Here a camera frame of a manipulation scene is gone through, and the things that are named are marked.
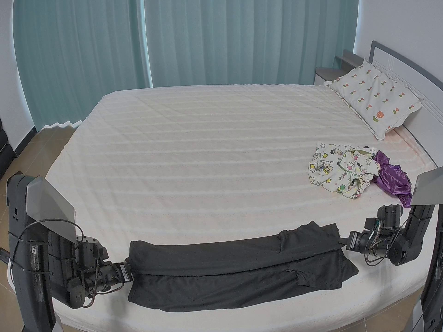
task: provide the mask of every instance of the floor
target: floor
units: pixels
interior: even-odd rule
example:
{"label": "floor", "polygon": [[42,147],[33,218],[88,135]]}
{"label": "floor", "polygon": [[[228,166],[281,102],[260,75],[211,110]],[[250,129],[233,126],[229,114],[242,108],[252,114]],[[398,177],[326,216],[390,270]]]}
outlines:
{"label": "floor", "polygon": [[[17,171],[31,176],[45,176],[74,131],[71,127],[43,129],[26,146],[21,155],[14,159],[0,180],[1,247],[9,250],[6,180]],[[379,313],[331,332],[399,332],[405,326],[420,293],[421,291],[417,291]],[[23,327],[17,299],[8,284],[6,265],[2,262],[0,262],[0,321],[3,331],[19,332]],[[63,329],[64,332],[77,331],[68,326],[64,326]]]}

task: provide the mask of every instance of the white label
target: white label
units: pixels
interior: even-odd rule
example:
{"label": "white label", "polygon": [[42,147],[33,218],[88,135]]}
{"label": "white label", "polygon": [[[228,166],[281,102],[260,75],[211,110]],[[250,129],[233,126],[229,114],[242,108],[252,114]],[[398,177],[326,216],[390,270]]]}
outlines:
{"label": "white label", "polygon": [[351,249],[354,248],[355,245],[355,241],[357,240],[357,233],[354,232],[354,234],[352,235],[352,242],[351,242]]}
{"label": "white label", "polygon": [[126,271],[126,268],[123,264],[120,265],[121,273],[123,273],[123,277],[125,278],[125,282],[129,281],[128,273]]}

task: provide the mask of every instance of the black furniture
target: black furniture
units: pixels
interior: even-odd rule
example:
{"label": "black furniture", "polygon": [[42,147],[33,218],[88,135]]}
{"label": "black furniture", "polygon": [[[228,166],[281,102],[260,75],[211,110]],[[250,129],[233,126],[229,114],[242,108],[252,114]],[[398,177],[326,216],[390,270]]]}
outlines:
{"label": "black furniture", "polygon": [[0,179],[8,169],[9,165],[14,159],[14,156],[14,150],[8,143],[8,136],[3,130],[3,124],[0,119]]}
{"label": "black furniture", "polygon": [[314,85],[323,85],[325,81],[332,81],[336,78],[346,75],[353,68],[363,63],[363,58],[345,49],[342,56],[336,55],[340,69],[334,68],[316,68]]}

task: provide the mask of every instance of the crumpled purple fabric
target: crumpled purple fabric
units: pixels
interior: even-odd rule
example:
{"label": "crumpled purple fabric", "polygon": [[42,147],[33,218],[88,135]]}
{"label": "crumpled purple fabric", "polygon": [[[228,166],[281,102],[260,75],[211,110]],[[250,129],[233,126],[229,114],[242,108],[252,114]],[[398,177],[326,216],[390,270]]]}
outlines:
{"label": "crumpled purple fabric", "polygon": [[380,150],[375,154],[374,160],[380,164],[380,175],[371,180],[391,194],[398,196],[403,207],[411,207],[411,181],[400,165],[391,165],[390,158]]}

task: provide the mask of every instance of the white bed sheet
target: white bed sheet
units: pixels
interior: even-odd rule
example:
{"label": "white bed sheet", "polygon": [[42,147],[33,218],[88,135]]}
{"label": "white bed sheet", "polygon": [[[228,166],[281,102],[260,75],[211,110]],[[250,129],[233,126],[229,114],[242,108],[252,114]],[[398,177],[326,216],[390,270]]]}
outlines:
{"label": "white bed sheet", "polygon": [[[404,128],[377,141],[324,86],[189,86],[119,91],[99,102],[52,165],[47,180],[69,200],[88,236],[124,260],[132,240],[187,244],[277,234],[311,220],[363,230],[383,204],[376,185],[357,200],[309,183],[319,140],[381,149],[413,184],[434,168]],[[407,218],[408,209],[402,216]],[[436,213],[418,259],[365,265],[335,291],[241,309],[167,313],[127,301],[130,284],[88,309],[54,300],[62,321],[91,332],[329,331],[407,296],[424,284]]]}

